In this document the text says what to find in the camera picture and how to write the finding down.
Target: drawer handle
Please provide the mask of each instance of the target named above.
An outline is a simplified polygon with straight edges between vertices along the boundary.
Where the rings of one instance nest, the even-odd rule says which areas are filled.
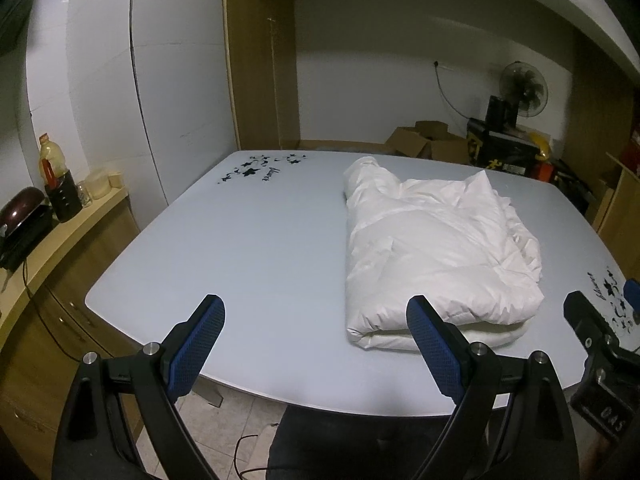
[[[87,316],[87,314],[85,314],[79,307],[77,307],[73,301],[69,301],[69,305],[71,305],[71,308],[75,310],[80,316],[84,317],[87,325],[91,327],[95,326],[93,321],[89,319],[89,316]]]
[[[20,420],[20,422],[22,422],[23,424],[26,424],[30,428],[33,428],[34,430],[40,433],[44,433],[44,428],[27,414],[21,413],[18,410],[14,410],[14,415],[15,415],[15,418]]]
[[[74,336],[76,336],[76,338],[78,339],[79,342],[86,343],[86,340],[78,332],[76,332],[73,329],[73,327],[71,325],[69,325],[69,323],[67,323],[61,317],[59,317],[58,319],[60,320],[60,323],[62,323],[62,325],[66,326],[69,329],[69,332],[71,332]]]

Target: white table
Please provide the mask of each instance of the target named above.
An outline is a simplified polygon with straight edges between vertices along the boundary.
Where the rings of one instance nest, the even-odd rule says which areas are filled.
[[[448,415],[453,402],[440,394],[420,354],[366,351],[347,341],[342,174],[360,156],[232,154],[133,241],[89,292],[86,304],[146,343],[162,341],[206,294],[217,294],[225,302],[226,322],[204,376],[258,396],[335,412]],[[478,171],[430,160],[376,158],[401,180],[458,180]],[[564,298],[582,290],[607,313],[610,307],[596,297],[588,272],[600,280],[609,268],[621,284],[622,275],[593,229],[555,187],[488,174],[540,240],[545,295],[530,330],[498,352],[526,357],[543,349],[562,386],[571,386],[580,380],[586,352],[562,316]],[[640,332],[628,338],[634,341],[627,346],[633,346]],[[506,396],[500,396],[496,406],[505,404]]]

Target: wooden countertop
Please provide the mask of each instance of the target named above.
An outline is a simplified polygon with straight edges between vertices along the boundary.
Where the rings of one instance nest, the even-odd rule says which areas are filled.
[[[57,225],[40,242],[27,258],[29,271],[27,284],[32,294],[36,293],[47,276],[80,238],[128,194],[126,188],[111,189],[107,196],[94,200],[89,207],[82,209],[70,221]],[[7,272],[5,269],[0,269],[0,287],[4,284]],[[22,280],[22,266],[20,266],[9,278],[4,292],[0,293],[0,351],[28,303],[29,297]]]

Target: white quilt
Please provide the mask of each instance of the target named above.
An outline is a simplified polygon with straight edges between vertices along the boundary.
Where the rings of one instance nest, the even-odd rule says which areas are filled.
[[[345,172],[348,337],[417,350],[406,304],[422,294],[470,341],[519,338],[544,296],[538,240],[484,171],[463,181],[407,180],[364,156]]]

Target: silver screw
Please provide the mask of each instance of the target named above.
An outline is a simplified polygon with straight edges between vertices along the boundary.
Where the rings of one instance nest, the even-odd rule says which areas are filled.
[[[536,350],[535,352],[533,352],[533,359],[541,365],[549,362],[549,356],[546,355],[542,350]]]
[[[475,343],[471,343],[470,348],[471,348],[471,351],[478,356],[486,354],[486,345],[479,341],[476,341]]]
[[[82,358],[82,362],[86,365],[92,365],[95,363],[95,360],[98,358],[98,354],[95,352],[87,352],[84,354]]]
[[[153,343],[147,343],[146,345],[144,345],[144,347],[143,347],[142,351],[143,351],[146,355],[153,355],[153,354],[155,354],[159,349],[160,349],[160,345],[154,341]]]

